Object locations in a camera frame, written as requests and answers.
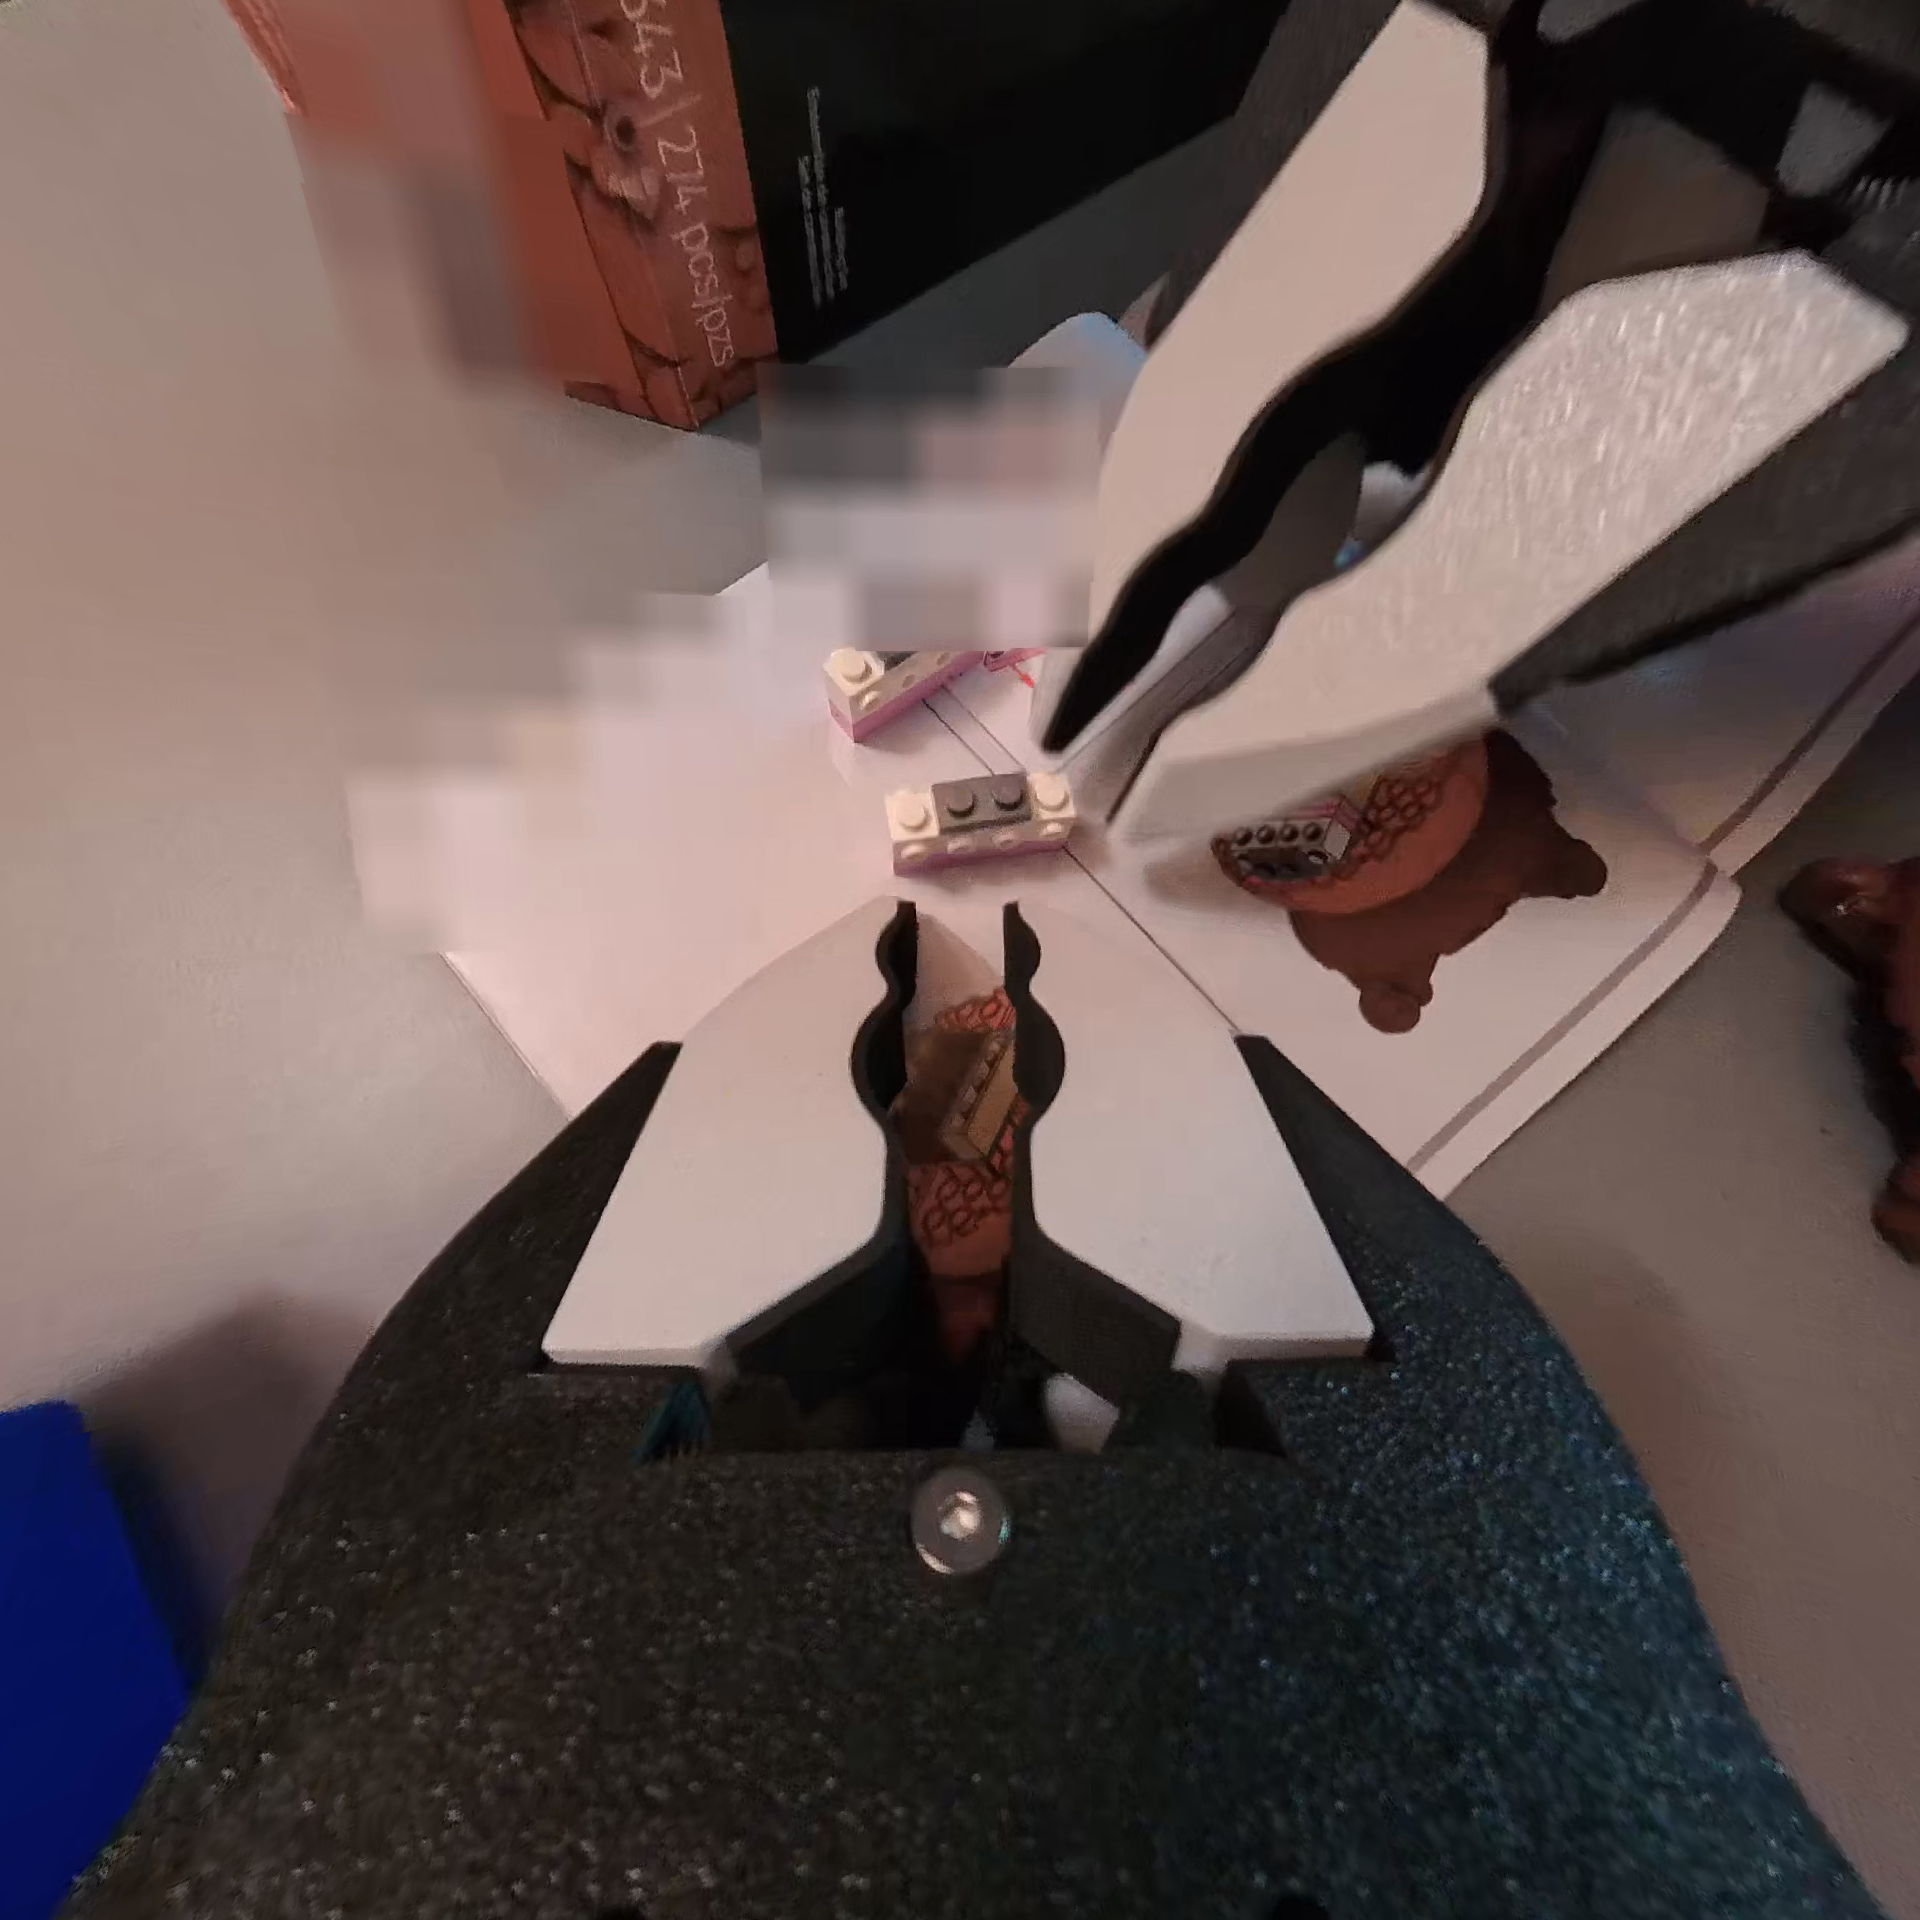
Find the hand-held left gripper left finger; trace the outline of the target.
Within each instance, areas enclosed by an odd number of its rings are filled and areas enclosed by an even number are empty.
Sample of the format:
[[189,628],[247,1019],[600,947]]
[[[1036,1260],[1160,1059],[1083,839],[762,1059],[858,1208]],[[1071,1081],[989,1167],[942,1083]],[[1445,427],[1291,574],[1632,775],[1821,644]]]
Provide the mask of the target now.
[[919,911],[880,895],[751,973],[672,1063],[546,1325],[558,1367],[772,1368],[906,1247],[888,1110]]

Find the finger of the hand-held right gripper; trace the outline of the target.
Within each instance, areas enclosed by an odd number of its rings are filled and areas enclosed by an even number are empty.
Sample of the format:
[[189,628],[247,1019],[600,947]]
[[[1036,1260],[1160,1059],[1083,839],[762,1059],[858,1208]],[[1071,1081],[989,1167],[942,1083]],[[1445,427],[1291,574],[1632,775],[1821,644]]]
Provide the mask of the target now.
[[1118,833],[1205,839],[1324,798],[1914,525],[1907,315],[1808,254],[1595,284],[1472,400],[1399,531],[1163,729]]
[[1540,307],[1620,92],[1607,4],[1288,4],[1148,323],[1098,484],[1064,753],[1199,592],[1242,673],[1338,575],[1371,462],[1416,472]]

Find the open building instruction booklet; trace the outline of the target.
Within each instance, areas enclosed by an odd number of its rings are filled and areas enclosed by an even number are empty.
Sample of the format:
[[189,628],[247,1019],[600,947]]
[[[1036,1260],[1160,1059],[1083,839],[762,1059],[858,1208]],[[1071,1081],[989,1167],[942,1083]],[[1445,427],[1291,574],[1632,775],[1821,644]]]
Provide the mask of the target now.
[[1518,715],[1476,837],[1382,917],[1112,841],[1080,772],[1064,851],[901,879],[887,792],[1034,750],[940,717],[859,747],[770,636],[763,569],[679,613],[694,631],[582,644],[429,806],[448,960],[566,1113],[872,895],[919,900],[926,998],[981,991],[1000,903],[1036,899],[1178,968],[1447,1192],[1716,944],[1741,868],[1916,677],[1916,541]]

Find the dark building set box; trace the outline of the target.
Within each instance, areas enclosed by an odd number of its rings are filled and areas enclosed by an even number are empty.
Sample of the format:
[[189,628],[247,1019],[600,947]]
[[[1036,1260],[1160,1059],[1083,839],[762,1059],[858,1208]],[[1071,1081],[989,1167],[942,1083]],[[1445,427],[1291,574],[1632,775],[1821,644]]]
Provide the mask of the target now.
[[338,289],[676,430],[1224,121],[1271,1],[234,1]]

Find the blue plastic bin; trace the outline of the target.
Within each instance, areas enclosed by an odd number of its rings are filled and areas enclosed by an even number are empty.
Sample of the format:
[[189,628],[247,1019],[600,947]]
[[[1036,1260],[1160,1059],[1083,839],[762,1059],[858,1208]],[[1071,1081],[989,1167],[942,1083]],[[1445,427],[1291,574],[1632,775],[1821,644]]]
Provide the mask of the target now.
[[67,1401],[3,1416],[3,1915],[52,1915],[132,1811],[184,1680]]

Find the pink brick plate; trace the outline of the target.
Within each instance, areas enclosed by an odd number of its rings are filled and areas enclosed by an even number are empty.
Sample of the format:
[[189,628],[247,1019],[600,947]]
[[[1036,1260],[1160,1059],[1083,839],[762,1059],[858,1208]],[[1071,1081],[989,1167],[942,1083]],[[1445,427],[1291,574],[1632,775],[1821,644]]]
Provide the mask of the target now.
[[859,747],[876,747],[882,740],[906,740],[919,723],[943,719],[958,729],[983,729],[1007,751],[1034,747],[1036,686],[1013,667],[1004,671],[970,671],[947,687],[933,691],[924,701],[901,704],[887,717],[852,740]]
[[1022,822],[979,832],[894,837],[891,863],[901,879],[926,873],[996,868],[1007,862],[1046,857],[1071,844],[1069,822]]

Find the grey desk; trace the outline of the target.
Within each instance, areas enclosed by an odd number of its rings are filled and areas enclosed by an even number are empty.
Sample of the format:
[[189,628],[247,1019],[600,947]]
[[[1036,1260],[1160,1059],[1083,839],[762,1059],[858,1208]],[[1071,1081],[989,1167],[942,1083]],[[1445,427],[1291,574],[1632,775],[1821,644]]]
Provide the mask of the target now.
[[[372,1325],[558,1129],[374,928],[348,769],[763,557],[698,436],[338,332],[224,4],[5,4],[5,1403],[75,1399],[231,1591]],[[1916,687],[1687,979],[1454,1207],[1636,1451],[1808,1801],[1916,1915],[1916,1269],[1847,991],[1775,905],[1916,851]]]

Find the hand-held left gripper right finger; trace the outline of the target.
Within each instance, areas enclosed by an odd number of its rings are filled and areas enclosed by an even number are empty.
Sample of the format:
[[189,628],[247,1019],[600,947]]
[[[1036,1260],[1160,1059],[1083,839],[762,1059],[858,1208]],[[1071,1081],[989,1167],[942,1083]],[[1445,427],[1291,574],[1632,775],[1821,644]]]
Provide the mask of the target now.
[[1362,1355],[1374,1318],[1215,1007],[1048,903],[1006,905],[1000,947],[1015,1334],[1059,1371]]

